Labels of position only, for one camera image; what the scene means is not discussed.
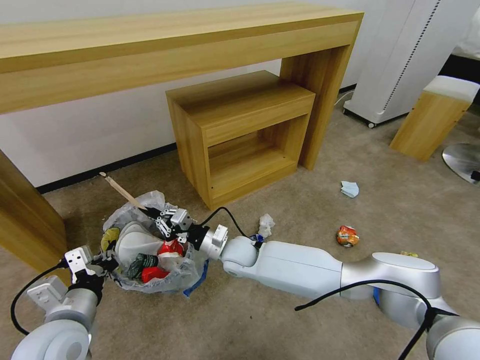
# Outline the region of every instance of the beige carpet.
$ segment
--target beige carpet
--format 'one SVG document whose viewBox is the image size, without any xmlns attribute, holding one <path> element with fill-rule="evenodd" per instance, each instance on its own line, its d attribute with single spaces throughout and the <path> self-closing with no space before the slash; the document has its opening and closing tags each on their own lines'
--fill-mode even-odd
<svg viewBox="0 0 480 360">
<path fill-rule="evenodd" d="M 480 321 L 479 188 L 443 163 L 438 149 L 427 163 L 396 153 L 388 144 L 401 120 L 368 129 L 336 109 L 314 171 L 298 171 L 228 205 L 247 233 L 269 213 L 271 239 L 320 247 L 342 261 L 371 252 L 419 253 L 441 268 L 443 295 L 466 317 Z M 467 113 L 445 142 L 480 144 L 480 117 Z M 135 196 L 160 190 L 168 202 L 197 219 L 210 212 L 183 176 L 176 152 L 114 171 Z M 356 181 L 360 194 L 340 193 L 340 180 Z M 99 177 L 46 195 L 65 218 L 71 248 L 94 249 L 102 224 L 124 200 Z M 224 215 L 211 222 L 236 230 Z M 335 241 L 341 225 L 357 228 L 360 243 Z M 35 272 L 0 251 L 0 348 L 10 356 L 22 339 L 10 323 L 10 302 Z M 190 299 L 180 294 L 126 292 L 109 281 L 98 308 L 93 359 L 396 359 L 414 331 L 402 328 L 370 301 L 328 299 L 294 312 L 305 299 L 236 279 L 212 263 Z M 19 321 L 29 330 L 42 312 L 24 298 Z M 426 359 L 425 339 L 409 359 Z"/>
</svg>

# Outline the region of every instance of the black baseboard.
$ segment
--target black baseboard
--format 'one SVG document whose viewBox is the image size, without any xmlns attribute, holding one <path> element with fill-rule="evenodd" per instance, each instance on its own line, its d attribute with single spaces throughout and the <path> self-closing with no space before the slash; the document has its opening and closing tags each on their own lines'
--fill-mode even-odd
<svg viewBox="0 0 480 360">
<path fill-rule="evenodd" d="M 171 152 L 176 148 L 177 148 L 177 143 L 174 142 L 165 146 L 157 147 L 153 150 L 142 152 L 138 155 L 130 156 L 125 159 L 94 168 L 92 170 L 84 171 L 84 172 L 81 172 L 81 173 L 78 173 L 54 182 L 50 182 L 48 184 L 39 186 L 36 189 L 38 190 L 38 192 L 40 192 L 40 194 L 45 194 L 53 190 L 58 190 L 58 189 L 91 179 L 93 177 L 96 177 L 99 174 L 99 172 L 108 173 L 113 170 L 117 170 L 117 169 L 126 167 L 128 165 L 132 165 L 132 164 L 141 162 L 143 160 L 147 160 L 147 159 L 156 157 L 158 155 Z"/>
<path fill-rule="evenodd" d="M 353 85 L 341 87 L 341 88 L 338 90 L 338 93 L 339 93 L 339 94 L 343 94 L 343 93 L 346 93 L 347 91 L 350 91 L 350 90 L 355 89 L 356 87 L 357 87 L 357 84 L 353 84 Z"/>
</svg>

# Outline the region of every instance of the white tissue on floor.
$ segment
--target white tissue on floor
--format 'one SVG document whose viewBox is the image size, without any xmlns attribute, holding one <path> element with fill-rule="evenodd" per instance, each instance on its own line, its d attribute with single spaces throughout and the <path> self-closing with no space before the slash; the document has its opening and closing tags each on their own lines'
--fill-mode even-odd
<svg viewBox="0 0 480 360">
<path fill-rule="evenodd" d="M 359 186 L 356 182 L 342 181 L 340 191 L 349 198 L 354 198 L 359 194 Z"/>
<path fill-rule="evenodd" d="M 272 235 L 272 228 L 275 226 L 275 222 L 274 222 L 274 219 L 269 214 L 265 214 L 261 216 L 259 224 L 260 224 L 260 227 L 258 228 L 258 233 L 264 239 Z"/>
</svg>

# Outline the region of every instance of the wooden console table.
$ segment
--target wooden console table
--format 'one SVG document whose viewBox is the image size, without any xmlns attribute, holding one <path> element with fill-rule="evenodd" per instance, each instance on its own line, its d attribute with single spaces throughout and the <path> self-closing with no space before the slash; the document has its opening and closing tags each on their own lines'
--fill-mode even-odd
<svg viewBox="0 0 480 360">
<path fill-rule="evenodd" d="M 280 77 L 316 93 L 311 170 L 362 17 L 285 2 L 2 25 L 0 114 L 281 58 Z M 0 172 L 0 245 L 44 270 L 67 248 L 63 221 L 1 151 Z"/>
</svg>

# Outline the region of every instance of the white stool cushion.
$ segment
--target white stool cushion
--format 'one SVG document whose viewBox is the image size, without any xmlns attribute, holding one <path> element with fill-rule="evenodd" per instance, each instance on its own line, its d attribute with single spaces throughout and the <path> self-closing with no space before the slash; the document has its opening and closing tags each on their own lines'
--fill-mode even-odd
<svg viewBox="0 0 480 360">
<path fill-rule="evenodd" d="M 425 86 L 424 91 L 445 95 L 450 98 L 473 103 L 475 95 L 480 89 L 476 82 L 457 79 L 455 77 L 438 75 Z"/>
</svg>

